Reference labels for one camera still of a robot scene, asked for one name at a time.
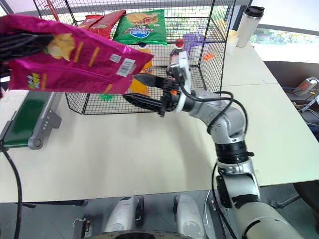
wheel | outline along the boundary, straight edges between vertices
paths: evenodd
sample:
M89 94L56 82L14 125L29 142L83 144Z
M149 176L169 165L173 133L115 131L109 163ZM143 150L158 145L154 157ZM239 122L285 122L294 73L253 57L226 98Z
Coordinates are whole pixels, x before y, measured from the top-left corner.
M177 195L174 197L173 212L174 212L175 214L177 213Z
M144 224L144 197L140 196L138 206L135 211L135 225L140 228Z

white cup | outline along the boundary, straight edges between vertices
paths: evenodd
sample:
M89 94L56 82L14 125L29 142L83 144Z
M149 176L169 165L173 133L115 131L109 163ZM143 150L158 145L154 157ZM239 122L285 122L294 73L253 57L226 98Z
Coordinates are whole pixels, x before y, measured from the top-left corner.
M226 54L232 55L234 52L234 49L236 47L236 44L238 42L238 32L235 30L229 30L228 32L228 38L226 42Z

thermos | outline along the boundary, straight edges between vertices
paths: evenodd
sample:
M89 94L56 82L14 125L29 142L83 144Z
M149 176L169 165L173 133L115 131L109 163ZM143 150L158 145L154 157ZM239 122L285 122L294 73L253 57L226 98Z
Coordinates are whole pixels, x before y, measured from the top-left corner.
M262 6L249 6L246 8L240 20L238 28L239 40L236 46L245 47L247 45L263 15L264 8Z

green chip bag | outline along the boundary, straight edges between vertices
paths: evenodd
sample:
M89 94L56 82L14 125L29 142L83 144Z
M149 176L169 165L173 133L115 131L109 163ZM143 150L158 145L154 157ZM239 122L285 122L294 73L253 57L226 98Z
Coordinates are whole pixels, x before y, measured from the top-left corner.
M167 45L164 10L124 15L119 21L113 40L125 45L139 42Z

barcode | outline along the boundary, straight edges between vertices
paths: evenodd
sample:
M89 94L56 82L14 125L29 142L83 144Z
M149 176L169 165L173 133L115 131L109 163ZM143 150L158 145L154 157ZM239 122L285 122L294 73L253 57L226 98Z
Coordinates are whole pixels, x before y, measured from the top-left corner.
M135 60L125 58L117 71L117 75L127 77L131 68L134 66Z
M121 59L121 56L116 55L116 54L112 54L111 57L110 57L110 60L111 60L111 61L114 61L114 62L116 62L116 63L119 63L119 62L120 62L120 59Z

